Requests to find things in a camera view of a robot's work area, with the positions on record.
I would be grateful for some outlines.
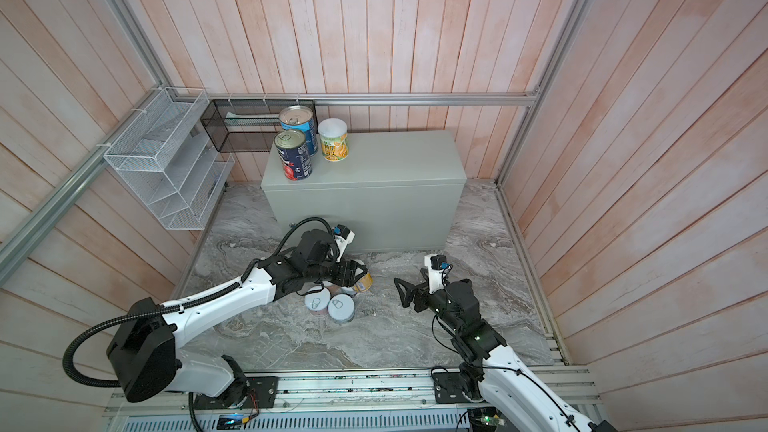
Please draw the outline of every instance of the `wire rack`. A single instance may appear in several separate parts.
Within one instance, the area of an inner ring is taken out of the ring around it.
[[[234,157],[217,161],[207,135],[190,134],[208,105],[205,91],[189,102],[171,91],[162,89],[104,158],[164,227],[202,230]]]

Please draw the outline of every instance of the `gray marble surface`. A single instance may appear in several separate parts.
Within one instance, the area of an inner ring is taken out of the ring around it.
[[[482,316],[526,364],[551,364],[541,322],[494,188],[492,182],[469,181],[464,189],[444,251],[454,264],[451,280],[472,280]],[[270,254],[280,237],[280,228],[258,185],[227,189],[184,295],[241,274],[252,258]],[[356,314],[348,324],[311,315],[303,298],[291,294],[203,332],[185,348],[231,355],[246,371],[458,365],[460,357],[432,337],[433,314],[402,308],[392,283],[394,277],[421,282],[418,270],[424,254],[353,255],[368,264],[373,286],[354,297]],[[450,344],[438,325],[436,333],[443,343]]]

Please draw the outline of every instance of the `food can label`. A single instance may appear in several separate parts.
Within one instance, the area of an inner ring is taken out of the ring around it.
[[[350,148],[346,144],[346,134],[341,137],[320,136],[320,144],[322,154],[332,162],[342,160],[350,153]]]
[[[313,119],[308,120],[307,122],[304,122],[303,124],[286,124],[284,122],[280,123],[283,126],[283,129],[296,129],[300,132],[304,132],[304,137],[306,138],[306,146],[307,150],[310,152],[311,156],[314,156],[317,152],[317,128],[315,128],[315,121]]]
[[[312,173],[312,162],[306,143],[295,149],[277,148],[280,158],[283,159],[283,170],[290,180],[301,180]]]

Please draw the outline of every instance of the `white lid can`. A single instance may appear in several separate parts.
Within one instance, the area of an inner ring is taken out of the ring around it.
[[[312,315],[327,315],[328,314],[328,302],[331,300],[331,293],[327,288],[322,288],[317,285],[312,287],[311,291],[318,291],[314,294],[307,294],[304,296],[304,305],[310,310]]]
[[[328,314],[338,324],[350,322],[355,318],[355,302],[347,294],[335,295],[328,304]]]

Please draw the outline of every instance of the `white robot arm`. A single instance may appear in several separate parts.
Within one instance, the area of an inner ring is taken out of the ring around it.
[[[431,309],[453,336],[451,343],[464,359],[459,383],[467,399],[485,400],[520,432],[615,432],[608,422],[594,424],[580,414],[525,366],[480,316],[472,283],[448,281],[452,266],[445,255],[429,254],[424,265],[423,283],[396,278],[395,286],[403,307],[413,303],[416,312]]]

